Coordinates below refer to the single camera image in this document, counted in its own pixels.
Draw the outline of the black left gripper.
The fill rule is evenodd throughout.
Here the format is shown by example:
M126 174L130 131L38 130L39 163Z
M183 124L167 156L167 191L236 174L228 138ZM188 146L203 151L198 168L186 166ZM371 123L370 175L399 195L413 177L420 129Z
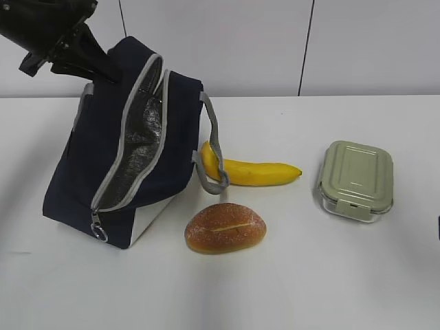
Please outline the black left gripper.
M104 78L111 83L122 79L122 70L101 48L86 23L69 28L22 25L18 45L27 50L19 70L31 77L51 63L51 72L58 75Z

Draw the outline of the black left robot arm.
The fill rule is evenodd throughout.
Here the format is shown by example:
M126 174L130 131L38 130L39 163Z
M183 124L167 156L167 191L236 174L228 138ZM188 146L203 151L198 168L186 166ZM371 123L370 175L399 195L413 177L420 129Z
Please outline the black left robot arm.
M1 35L27 50L19 70L34 77L51 63L55 74L120 82L122 70L86 24L97 6L97 1L2 1Z

